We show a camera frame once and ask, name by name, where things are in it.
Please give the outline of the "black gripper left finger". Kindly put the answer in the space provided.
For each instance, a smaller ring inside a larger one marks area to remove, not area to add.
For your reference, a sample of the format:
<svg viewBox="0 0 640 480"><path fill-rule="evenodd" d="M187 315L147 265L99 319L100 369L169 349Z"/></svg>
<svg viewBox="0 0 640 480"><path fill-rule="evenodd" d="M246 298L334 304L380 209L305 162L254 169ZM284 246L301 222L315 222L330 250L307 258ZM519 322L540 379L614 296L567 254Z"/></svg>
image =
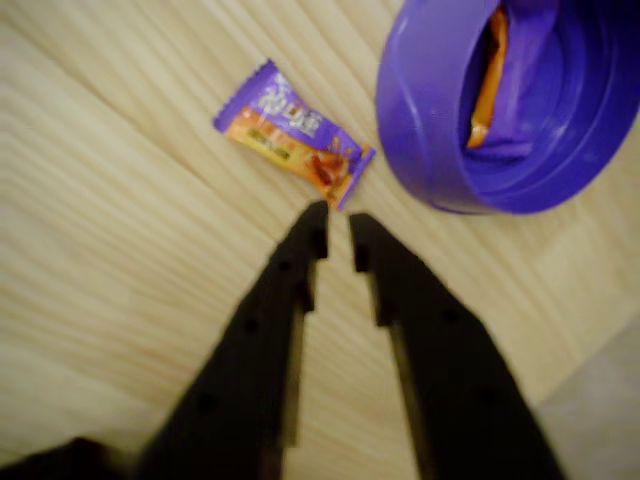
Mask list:
<svg viewBox="0 0 640 480"><path fill-rule="evenodd" d="M212 355L139 460L142 479L279 479L295 441L305 315L328 255L310 204L271 254Z"/></svg>

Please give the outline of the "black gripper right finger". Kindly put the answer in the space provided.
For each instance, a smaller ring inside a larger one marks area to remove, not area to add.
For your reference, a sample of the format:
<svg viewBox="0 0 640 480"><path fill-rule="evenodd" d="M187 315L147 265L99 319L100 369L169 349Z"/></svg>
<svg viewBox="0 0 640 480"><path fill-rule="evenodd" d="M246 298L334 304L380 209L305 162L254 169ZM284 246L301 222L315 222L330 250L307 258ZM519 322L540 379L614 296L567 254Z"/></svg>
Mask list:
<svg viewBox="0 0 640 480"><path fill-rule="evenodd" d="M349 224L355 268L391 340L420 478L563 478L483 323L374 217Z"/></svg>

